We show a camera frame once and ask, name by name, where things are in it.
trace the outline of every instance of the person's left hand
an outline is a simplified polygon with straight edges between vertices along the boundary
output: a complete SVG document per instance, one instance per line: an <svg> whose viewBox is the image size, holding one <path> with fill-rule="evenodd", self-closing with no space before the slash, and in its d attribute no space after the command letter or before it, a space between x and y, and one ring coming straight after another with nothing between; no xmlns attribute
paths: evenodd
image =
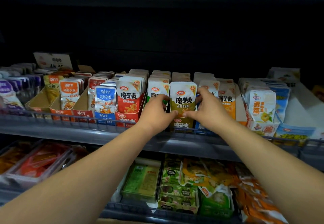
<svg viewBox="0 0 324 224"><path fill-rule="evenodd" d="M169 97L164 94L159 94L156 97L151 97L145 105L141 117L136 126L147 129L152 136L162 132L178 114L174 110L170 113L164 111L165 104L163 100L168 101Z"/></svg>

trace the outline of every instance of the forearm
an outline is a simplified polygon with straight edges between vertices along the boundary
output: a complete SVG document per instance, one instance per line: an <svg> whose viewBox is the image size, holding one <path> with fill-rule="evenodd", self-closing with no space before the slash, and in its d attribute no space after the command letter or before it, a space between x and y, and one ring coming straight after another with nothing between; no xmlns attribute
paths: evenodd
<svg viewBox="0 0 324 224"><path fill-rule="evenodd" d="M93 223L152 133L136 125L0 210L5 223Z"/></svg>
<svg viewBox="0 0 324 224"><path fill-rule="evenodd" d="M290 223L321 223L324 174L233 121L219 135L245 163Z"/></svg>

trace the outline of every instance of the red package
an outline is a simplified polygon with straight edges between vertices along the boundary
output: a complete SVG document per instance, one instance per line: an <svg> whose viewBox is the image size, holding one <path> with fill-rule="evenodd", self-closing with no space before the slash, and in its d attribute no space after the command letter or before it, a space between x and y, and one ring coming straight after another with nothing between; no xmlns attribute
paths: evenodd
<svg viewBox="0 0 324 224"><path fill-rule="evenodd" d="M30 157L23 162L16 174L27 177L39 177L56 160L58 160L69 147L64 144L47 142L42 144Z"/></svg>

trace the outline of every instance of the hand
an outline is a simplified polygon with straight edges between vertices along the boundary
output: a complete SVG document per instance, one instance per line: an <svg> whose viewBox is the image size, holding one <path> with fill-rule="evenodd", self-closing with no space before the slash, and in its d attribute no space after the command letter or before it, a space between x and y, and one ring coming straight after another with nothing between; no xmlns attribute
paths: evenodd
<svg viewBox="0 0 324 224"><path fill-rule="evenodd" d="M176 110L166 113L164 111L166 106L163 100L168 101L169 97L164 94L151 97L145 105L141 117L136 124L136 126L147 129L152 136L167 128L172 120L178 115L178 111Z"/></svg>
<svg viewBox="0 0 324 224"><path fill-rule="evenodd" d="M219 133L228 126L229 122L233 122L233 118L225 110L223 104L205 87L199 87L196 102L200 103L198 111L187 111L183 113L183 117L189 117L197 120L210 131Z"/></svg>

